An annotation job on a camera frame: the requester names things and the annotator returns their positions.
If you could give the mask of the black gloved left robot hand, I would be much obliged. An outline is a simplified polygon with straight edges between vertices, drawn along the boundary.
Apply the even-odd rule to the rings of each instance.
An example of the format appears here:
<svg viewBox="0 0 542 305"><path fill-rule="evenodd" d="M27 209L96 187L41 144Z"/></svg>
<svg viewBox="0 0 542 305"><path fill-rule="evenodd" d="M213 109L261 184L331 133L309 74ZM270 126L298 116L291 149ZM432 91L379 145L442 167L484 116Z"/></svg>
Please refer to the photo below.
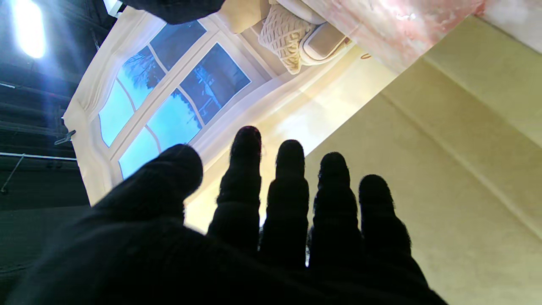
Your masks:
<svg viewBox="0 0 542 305"><path fill-rule="evenodd" d="M206 234L184 224L202 183L174 145L52 238L8 305L443 305L412 256L387 182L342 154L320 162L313 225L302 145L279 147L259 226L261 134L238 130Z"/></svg>

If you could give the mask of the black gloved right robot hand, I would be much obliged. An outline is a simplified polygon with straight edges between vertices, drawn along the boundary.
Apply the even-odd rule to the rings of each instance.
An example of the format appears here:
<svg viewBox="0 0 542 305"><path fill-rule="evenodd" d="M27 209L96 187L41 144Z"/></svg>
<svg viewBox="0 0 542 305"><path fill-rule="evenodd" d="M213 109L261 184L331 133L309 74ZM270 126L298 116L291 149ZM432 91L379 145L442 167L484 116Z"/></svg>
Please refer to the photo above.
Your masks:
<svg viewBox="0 0 542 305"><path fill-rule="evenodd" d="M122 0L122 3L150 13L168 24L179 25L218 12L224 0Z"/></svg>

